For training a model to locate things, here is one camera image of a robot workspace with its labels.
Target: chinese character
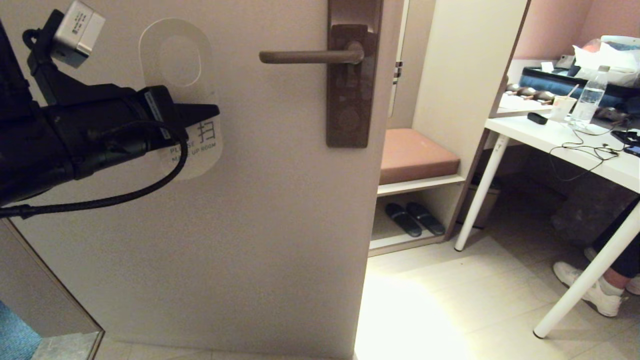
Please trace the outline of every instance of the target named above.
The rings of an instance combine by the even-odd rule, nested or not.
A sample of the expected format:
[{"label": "chinese character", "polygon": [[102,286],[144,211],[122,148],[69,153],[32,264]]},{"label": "chinese character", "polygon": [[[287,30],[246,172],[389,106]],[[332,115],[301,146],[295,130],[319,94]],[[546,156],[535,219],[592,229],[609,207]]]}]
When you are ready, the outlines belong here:
[{"label": "chinese character", "polygon": [[216,131],[213,129],[213,121],[201,122],[198,125],[198,130],[200,130],[200,143],[204,143],[205,140],[215,139]]}]

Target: black slipper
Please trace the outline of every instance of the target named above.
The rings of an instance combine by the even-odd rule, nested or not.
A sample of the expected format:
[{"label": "black slipper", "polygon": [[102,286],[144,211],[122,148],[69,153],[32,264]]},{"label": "black slipper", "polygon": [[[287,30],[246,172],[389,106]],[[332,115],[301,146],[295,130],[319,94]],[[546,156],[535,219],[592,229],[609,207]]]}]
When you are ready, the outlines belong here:
[{"label": "black slipper", "polygon": [[398,204],[390,203],[385,206],[385,212],[387,215],[393,220],[399,227],[409,235],[414,238],[422,235],[422,229],[420,225],[418,225],[413,219],[409,216],[409,214],[404,210],[404,208]]},{"label": "black slipper", "polygon": [[410,202],[406,205],[406,210],[433,234],[444,234],[444,226],[424,206],[417,202]]}]

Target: desk leg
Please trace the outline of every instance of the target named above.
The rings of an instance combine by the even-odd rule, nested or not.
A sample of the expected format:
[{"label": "desk leg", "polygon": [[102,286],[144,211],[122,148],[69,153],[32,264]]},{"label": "desk leg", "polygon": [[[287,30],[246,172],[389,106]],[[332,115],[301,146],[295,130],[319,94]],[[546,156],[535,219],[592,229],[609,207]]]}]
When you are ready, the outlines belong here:
[{"label": "desk leg", "polygon": [[476,190],[476,196],[474,196],[474,200],[471,202],[467,218],[465,219],[465,223],[462,225],[462,230],[458,235],[458,240],[456,241],[455,246],[457,251],[462,251],[462,249],[465,248],[465,243],[467,242],[471,228],[473,227],[474,222],[476,222],[476,218],[480,212],[480,207],[484,202],[487,191],[489,191],[489,186],[493,181],[495,171],[498,170],[498,165],[500,165],[500,160],[502,160],[502,155],[507,148],[508,142],[509,137],[503,134],[500,134],[500,136],[498,136],[498,140],[495,142],[489,162],[486,164],[482,180],[480,180],[480,184]]},{"label": "desk leg", "polygon": [[613,262],[625,250],[627,245],[640,232],[640,203],[634,207],[629,216],[611,236],[607,245],[598,253],[596,258],[576,279],[569,290],[558,300],[555,306],[547,313],[538,326],[533,329],[533,334],[544,338],[551,329],[562,320],[582,298],[585,292],[604,274]]}]

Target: door handle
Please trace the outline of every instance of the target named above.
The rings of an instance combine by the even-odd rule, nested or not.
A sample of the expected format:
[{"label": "door handle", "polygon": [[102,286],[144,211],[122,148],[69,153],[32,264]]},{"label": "door handle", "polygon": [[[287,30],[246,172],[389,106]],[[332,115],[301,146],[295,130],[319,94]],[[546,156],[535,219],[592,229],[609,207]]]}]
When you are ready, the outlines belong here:
[{"label": "door handle", "polygon": [[267,64],[324,63],[326,144],[369,144],[383,0],[329,0],[328,50],[261,51]]},{"label": "door handle", "polygon": [[364,59],[364,48],[352,41],[345,50],[261,51],[259,57],[265,64],[357,64]]}]

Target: paper cup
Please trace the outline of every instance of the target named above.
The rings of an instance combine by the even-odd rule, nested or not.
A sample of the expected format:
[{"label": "paper cup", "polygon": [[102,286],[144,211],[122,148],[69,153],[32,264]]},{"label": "paper cup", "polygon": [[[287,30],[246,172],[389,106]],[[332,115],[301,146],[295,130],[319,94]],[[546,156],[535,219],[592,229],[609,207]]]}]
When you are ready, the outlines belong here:
[{"label": "paper cup", "polygon": [[549,120],[556,122],[567,122],[566,116],[577,101],[574,97],[556,96],[554,99],[554,107],[551,109]]}]

